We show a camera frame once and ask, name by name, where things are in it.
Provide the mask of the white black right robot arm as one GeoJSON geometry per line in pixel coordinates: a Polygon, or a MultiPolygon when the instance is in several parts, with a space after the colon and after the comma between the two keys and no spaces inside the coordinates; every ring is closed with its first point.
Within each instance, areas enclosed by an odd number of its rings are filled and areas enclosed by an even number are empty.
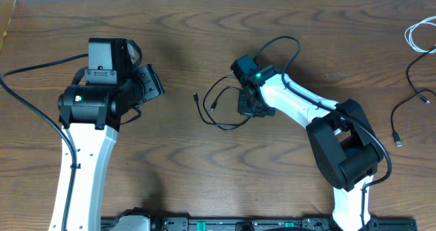
{"type": "Polygon", "coordinates": [[[238,113],[272,117],[280,110],[304,127],[317,167],[333,187],[334,224],[340,230],[368,230],[369,188],[376,183],[378,163],[388,155],[361,105],[320,97],[274,65],[261,69],[249,55],[230,69],[242,87],[238,113]]]}

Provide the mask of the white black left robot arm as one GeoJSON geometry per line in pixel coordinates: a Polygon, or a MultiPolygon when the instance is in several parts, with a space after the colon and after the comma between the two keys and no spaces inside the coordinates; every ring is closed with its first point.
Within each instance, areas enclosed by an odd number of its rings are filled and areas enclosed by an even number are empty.
{"type": "Polygon", "coordinates": [[[89,64],[59,96],[62,156],[50,230],[99,230],[106,171],[122,116],[164,94],[133,40],[89,39],[89,64]]]}

